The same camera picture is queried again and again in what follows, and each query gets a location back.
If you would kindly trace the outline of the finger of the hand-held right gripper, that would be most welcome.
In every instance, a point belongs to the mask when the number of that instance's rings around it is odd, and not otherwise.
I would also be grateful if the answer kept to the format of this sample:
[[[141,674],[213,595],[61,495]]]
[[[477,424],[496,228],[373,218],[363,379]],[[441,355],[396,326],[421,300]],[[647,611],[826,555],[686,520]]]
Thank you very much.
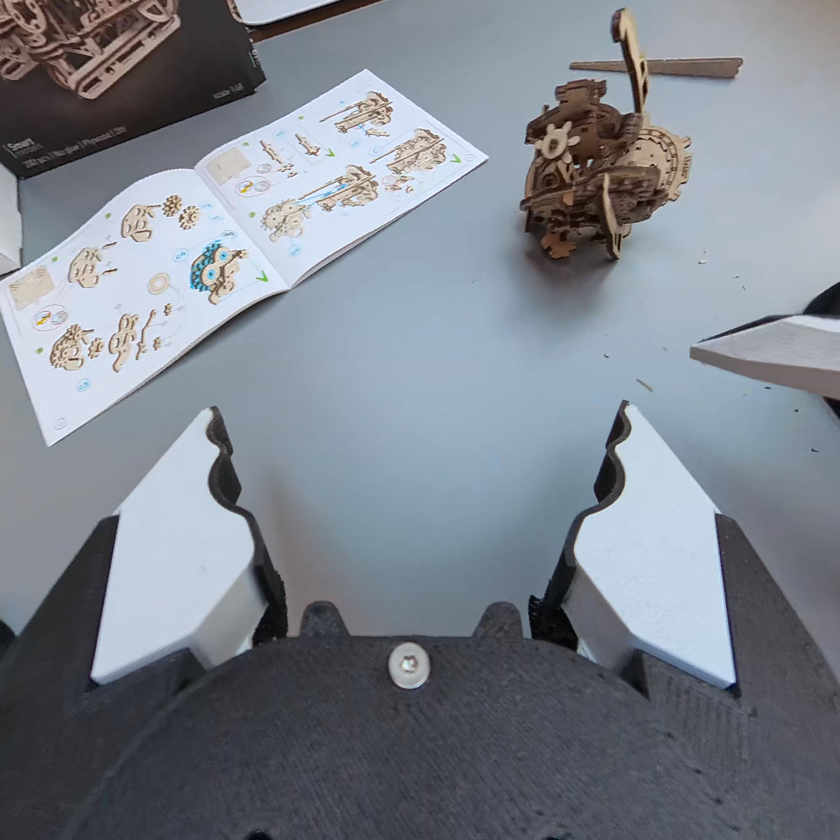
[[[693,344],[689,356],[761,382],[839,397],[838,316],[763,318]]]

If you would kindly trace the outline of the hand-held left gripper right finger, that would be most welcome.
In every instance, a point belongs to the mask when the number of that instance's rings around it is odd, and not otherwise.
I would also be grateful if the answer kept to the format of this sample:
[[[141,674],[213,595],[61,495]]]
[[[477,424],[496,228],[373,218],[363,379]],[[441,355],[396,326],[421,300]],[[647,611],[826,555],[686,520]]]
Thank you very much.
[[[594,483],[545,593],[532,639],[617,673],[637,653],[719,689],[737,681],[719,509],[638,408],[619,406]]]

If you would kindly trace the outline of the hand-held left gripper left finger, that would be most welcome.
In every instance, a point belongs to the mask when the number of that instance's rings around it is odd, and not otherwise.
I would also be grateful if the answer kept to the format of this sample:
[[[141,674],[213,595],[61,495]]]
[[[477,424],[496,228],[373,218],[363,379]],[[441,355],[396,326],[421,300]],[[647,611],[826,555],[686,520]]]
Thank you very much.
[[[121,504],[91,677],[188,650],[205,669],[288,634],[286,590],[224,419],[201,411]]]

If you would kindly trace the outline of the wooden mechanical model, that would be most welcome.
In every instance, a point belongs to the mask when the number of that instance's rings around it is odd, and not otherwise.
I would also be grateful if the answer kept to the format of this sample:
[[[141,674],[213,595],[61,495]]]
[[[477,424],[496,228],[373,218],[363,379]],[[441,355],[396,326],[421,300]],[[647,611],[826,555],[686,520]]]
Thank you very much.
[[[648,63],[630,9],[614,13],[612,39],[622,48],[633,111],[604,103],[604,80],[574,80],[556,87],[556,106],[545,105],[526,128],[534,155],[519,206],[525,231],[543,232],[541,248],[553,259],[569,256],[586,233],[619,259],[632,227],[676,201],[690,178],[690,137],[653,125],[646,110]]]

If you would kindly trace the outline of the black model kit box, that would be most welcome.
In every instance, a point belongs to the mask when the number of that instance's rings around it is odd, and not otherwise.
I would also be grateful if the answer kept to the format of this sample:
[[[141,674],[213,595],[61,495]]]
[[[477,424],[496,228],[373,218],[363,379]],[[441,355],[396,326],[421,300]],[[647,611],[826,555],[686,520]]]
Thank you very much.
[[[236,2],[2,1],[2,166],[28,179],[265,79]]]

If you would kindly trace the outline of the tapered wooden stick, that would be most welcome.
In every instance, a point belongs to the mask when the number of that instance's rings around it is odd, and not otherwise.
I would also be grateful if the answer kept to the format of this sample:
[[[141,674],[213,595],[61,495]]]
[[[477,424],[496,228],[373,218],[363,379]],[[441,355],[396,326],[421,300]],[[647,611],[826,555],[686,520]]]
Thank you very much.
[[[741,57],[646,59],[649,76],[700,77],[730,80],[735,78],[743,64]],[[629,73],[624,60],[573,61],[571,70],[598,70]]]

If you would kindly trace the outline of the open instruction booklet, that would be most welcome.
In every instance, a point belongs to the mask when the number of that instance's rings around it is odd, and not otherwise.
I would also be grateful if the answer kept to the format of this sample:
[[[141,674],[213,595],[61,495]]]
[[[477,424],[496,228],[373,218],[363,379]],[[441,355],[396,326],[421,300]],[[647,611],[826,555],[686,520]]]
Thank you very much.
[[[2,281],[47,446],[487,161],[368,70],[143,178]]]

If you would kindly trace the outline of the white box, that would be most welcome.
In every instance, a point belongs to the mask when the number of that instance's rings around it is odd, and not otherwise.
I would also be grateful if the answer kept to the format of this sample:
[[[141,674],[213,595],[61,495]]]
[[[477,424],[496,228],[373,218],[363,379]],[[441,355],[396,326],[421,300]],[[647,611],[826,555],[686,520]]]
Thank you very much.
[[[23,218],[17,177],[1,164],[1,277],[22,265]]]

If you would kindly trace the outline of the white flat board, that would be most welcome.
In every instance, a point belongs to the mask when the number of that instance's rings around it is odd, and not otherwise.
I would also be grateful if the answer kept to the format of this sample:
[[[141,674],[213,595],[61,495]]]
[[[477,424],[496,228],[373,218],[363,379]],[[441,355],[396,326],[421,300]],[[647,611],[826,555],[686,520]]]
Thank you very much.
[[[232,14],[249,28],[279,23],[301,14],[335,7],[341,1],[230,1]]]

